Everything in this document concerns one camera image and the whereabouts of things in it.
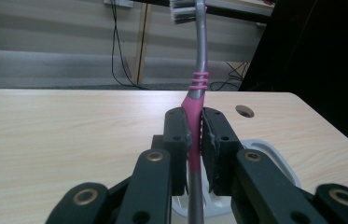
toothbrush handle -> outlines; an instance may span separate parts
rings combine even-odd
[[[186,113],[188,127],[191,131],[191,148],[188,152],[188,223],[203,223],[202,170],[201,170],[201,120],[205,97],[207,72],[193,73],[192,85],[189,87],[182,107]]]

wall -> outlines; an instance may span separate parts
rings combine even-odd
[[[148,14],[145,8],[136,2],[132,8],[118,7],[119,38],[123,55],[131,59],[130,67],[145,57],[195,59],[194,23],[174,25],[169,8],[149,6]],[[146,39],[140,58],[145,16]],[[251,61],[263,29],[254,22],[212,15],[207,16],[207,25],[210,60]],[[110,57],[113,30],[112,8],[103,0],[0,0],[0,50]]]

power cord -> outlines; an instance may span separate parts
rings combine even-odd
[[[223,87],[226,85],[231,85],[236,88],[240,88],[240,86],[236,83],[232,83],[231,81],[236,81],[236,82],[243,82],[244,81],[244,72],[246,70],[246,67],[249,65],[249,63],[241,63],[237,68],[233,68],[229,63],[227,65],[232,69],[231,72],[228,73],[229,77],[225,81],[216,81],[216,82],[211,82],[209,85],[209,88],[211,91],[220,91]],[[238,69],[241,67],[244,67],[242,72],[239,73]],[[220,84],[220,86],[216,89],[214,89],[214,86]]]
[[[125,86],[125,87],[136,87],[139,90],[148,90],[148,88],[145,87],[141,87],[135,83],[133,83],[131,81],[131,78],[128,76],[127,71],[125,69],[125,65],[124,65],[124,60],[123,60],[123,56],[122,56],[122,52],[121,52],[121,45],[120,45],[120,38],[118,37],[118,15],[117,15],[117,10],[116,10],[116,0],[110,0],[110,4],[112,6],[112,12],[113,12],[113,20],[115,22],[115,29],[113,31],[113,47],[112,47],[112,76],[113,78],[116,80],[116,82],[118,84],[120,84],[121,86]],[[124,84],[122,82],[120,82],[117,77],[115,76],[115,72],[114,72],[114,54],[115,54],[115,46],[116,46],[116,39],[118,40],[118,51],[120,54],[120,59],[121,59],[121,66],[123,68],[124,74],[127,77],[127,79],[130,81],[130,84]]]

black cable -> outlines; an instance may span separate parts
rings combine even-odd
[[[231,64],[230,63],[226,63],[231,69],[232,69],[232,71],[231,72],[229,72],[229,75],[231,75],[231,73],[236,73],[236,74],[238,74],[238,76],[240,76],[241,74],[239,74],[238,73],[238,69],[240,69],[242,66],[244,66],[244,63],[241,63],[237,68],[233,68],[232,66],[231,66]]]
[[[229,81],[230,80],[237,80],[238,81],[238,78],[232,78],[232,77],[230,77],[230,78],[228,78],[226,81],[215,81],[215,82],[211,82],[211,84],[209,85],[209,88],[211,89],[211,91],[220,91],[224,86],[226,86],[226,85],[231,85],[231,86],[234,86],[234,87],[236,87],[236,88],[240,88],[239,86],[237,86],[237,85],[235,85],[234,83],[230,83]],[[219,88],[217,88],[217,89],[215,89],[214,90],[214,88],[213,88],[213,86],[215,85],[215,84],[221,84],[220,85],[220,87]]]
[[[118,84],[120,84],[121,86],[136,87],[139,90],[148,90],[148,88],[141,87],[141,86],[138,86],[138,85],[134,84],[131,81],[131,78],[127,74],[127,71],[126,71],[125,65],[124,65],[123,56],[122,56],[122,51],[121,51],[120,38],[118,37],[118,15],[117,15],[117,9],[116,9],[116,0],[110,0],[110,4],[112,5],[113,20],[115,22],[115,28],[113,30],[113,47],[112,47],[112,76],[116,80],[116,82]],[[130,81],[131,85],[124,84],[124,83],[118,81],[118,79],[115,76],[115,72],[114,72],[114,54],[115,54],[116,38],[118,39],[118,52],[120,54],[121,67],[123,68],[124,74],[125,74],[126,78]]]
[[[145,43],[145,34],[146,34],[146,24],[147,24],[147,14],[148,14],[148,3],[146,3],[146,6],[145,6],[145,16],[144,16],[144,20],[143,20],[143,27],[142,27],[142,39],[141,39],[141,48],[139,49],[139,58],[140,60],[143,60],[144,58],[144,43]],[[139,74],[141,73],[141,69],[142,68],[142,63],[139,63],[138,64],[138,77],[136,79],[136,82],[139,83],[139,78],[141,77]]]
[[[244,69],[243,69],[243,72],[241,73],[241,78],[244,80],[244,75],[245,75],[245,70],[246,70],[246,67],[249,65],[250,63],[245,63],[245,66],[244,66]]]
[[[226,81],[215,81],[215,82],[211,82],[210,85],[209,85],[209,89],[211,91],[220,91],[224,86],[226,85],[231,85],[231,86],[234,86],[236,88],[240,88],[238,85],[234,84],[234,83],[231,83],[230,81],[231,80],[235,80],[235,81],[238,81],[238,82],[243,82],[244,79],[243,79],[243,76],[237,71],[238,69],[240,69],[242,66],[244,67],[245,69],[245,63],[241,63],[237,68],[234,68],[232,67],[229,63],[226,63],[231,69],[232,71],[230,71],[228,73],[229,77],[226,79]],[[220,87],[218,87],[217,89],[214,89],[214,86],[216,84],[221,84]]]

wooden table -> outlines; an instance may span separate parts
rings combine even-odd
[[[184,91],[0,90],[0,223],[44,223],[70,188],[112,187],[162,134],[164,113]],[[245,118],[236,105],[250,107]],[[291,93],[207,92],[240,139],[274,145],[302,187],[348,187],[348,138]],[[212,218],[206,223],[222,223]],[[183,222],[173,214],[173,223]]]

